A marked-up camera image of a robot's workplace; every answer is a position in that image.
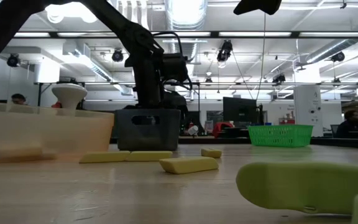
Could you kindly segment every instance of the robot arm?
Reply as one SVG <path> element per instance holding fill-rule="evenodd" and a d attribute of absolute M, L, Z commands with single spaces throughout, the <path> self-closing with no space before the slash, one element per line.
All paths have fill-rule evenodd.
<path fill-rule="evenodd" d="M 162 80 L 183 82 L 188 78 L 186 58 L 182 54 L 163 54 L 163 48 L 147 29 L 127 20 L 106 0 L 77 1 L 110 28 L 128 51 L 130 57 L 125 67 L 134 69 L 139 107 L 160 106 Z M 50 4 L 69 2 L 72 0 L 3 0 L 0 3 L 0 53 L 32 14 L 43 11 Z"/>

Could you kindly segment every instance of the yellow foam block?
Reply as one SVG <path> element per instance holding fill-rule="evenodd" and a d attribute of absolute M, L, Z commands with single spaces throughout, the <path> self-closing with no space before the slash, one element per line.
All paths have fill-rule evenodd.
<path fill-rule="evenodd" d="M 129 156 L 129 151 L 118 151 L 118 152 L 88 152 L 85 154 L 80 163 L 90 162 L 121 162 L 125 161 L 125 158 Z"/>
<path fill-rule="evenodd" d="M 201 155 L 205 156 L 205 157 L 212 157 L 215 159 L 219 159 L 222 156 L 222 151 L 217 150 L 217 149 L 202 148 Z"/>
<path fill-rule="evenodd" d="M 146 161 L 159 161 L 160 159 L 168 159 L 172 157 L 170 151 L 136 151 L 132 152 L 126 161 L 131 162 L 146 162 Z"/>
<path fill-rule="evenodd" d="M 202 156 L 161 159 L 160 164 L 165 171 L 172 174 L 187 174 L 219 167 L 215 159 Z"/>

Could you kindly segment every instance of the wooden table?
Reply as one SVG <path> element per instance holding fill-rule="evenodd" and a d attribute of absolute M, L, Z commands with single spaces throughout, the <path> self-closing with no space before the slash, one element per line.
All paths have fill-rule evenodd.
<path fill-rule="evenodd" d="M 175 156 L 197 156 L 200 147 L 181 145 Z M 358 164 L 358 149 L 206 147 L 223 150 L 219 170 L 171 175 L 158 162 L 78 164 L 74 158 L 0 164 L 0 224 L 350 223 L 349 217 L 256 207 L 241 197 L 235 177 L 255 161 Z"/>

